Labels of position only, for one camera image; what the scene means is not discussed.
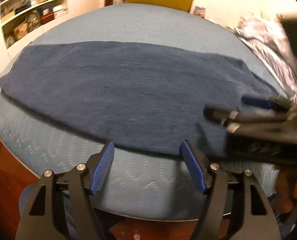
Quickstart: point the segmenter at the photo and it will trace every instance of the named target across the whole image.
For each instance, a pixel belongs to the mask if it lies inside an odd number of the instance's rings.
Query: blue gripper pad
[[[273,109],[275,106],[275,103],[270,100],[255,98],[252,96],[242,96],[241,101],[245,105],[256,106],[263,109]]]
[[[102,188],[106,175],[109,171],[109,168],[111,167],[113,158],[114,143],[109,142],[107,148],[102,153],[101,159],[98,161],[98,164],[92,173],[92,181],[90,185],[90,192],[92,195],[94,195]]]
[[[205,184],[204,172],[186,141],[181,145],[181,155],[190,173],[194,186],[204,194],[208,190]]]

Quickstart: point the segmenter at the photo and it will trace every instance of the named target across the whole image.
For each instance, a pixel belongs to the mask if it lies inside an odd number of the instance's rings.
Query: dark blue cloth
[[[28,46],[0,86],[15,102],[84,135],[169,155],[189,139],[207,155],[223,156],[225,129],[204,119],[204,105],[241,109],[243,94],[276,94],[239,59],[113,41]]]

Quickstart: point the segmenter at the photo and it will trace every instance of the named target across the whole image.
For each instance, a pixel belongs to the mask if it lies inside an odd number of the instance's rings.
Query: light blue mattress
[[[81,41],[144,42],[240,58],[282,92],[262,62],[233,33],[182,11],[143,4],[109,6],[64,22],[29,46]],[[103,146],[37,118],[4,98],[1,89],[0,138],[39,175],[46,169],[69,171]],[[235,172],[251,169],[267,195],[274,190],[277,173],[270,164],[236,161],[221,165]],[[92,197],[99,209],[152,220],[196,219],[203,201],[179,159],[120,149],[115,150],[103,189]]]

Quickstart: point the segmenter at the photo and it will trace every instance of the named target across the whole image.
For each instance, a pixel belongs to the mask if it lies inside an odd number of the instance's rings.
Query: silver plastic sheet
[[[297,60],[282,25],[251,17],[235,33],[264,63],[288,99],[297,103]]]

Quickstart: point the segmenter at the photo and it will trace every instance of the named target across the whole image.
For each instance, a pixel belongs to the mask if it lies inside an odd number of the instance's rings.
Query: wooden floor
[[[38,178],[28,171],[0,142],[0,240],[14,239],[19,223],[18,200],[23,189]],[[127,218],[111,228],[117,240],[188,240],[196,221],[158,222]],[[219,238],[225,236],[228,220],[223,220]]]

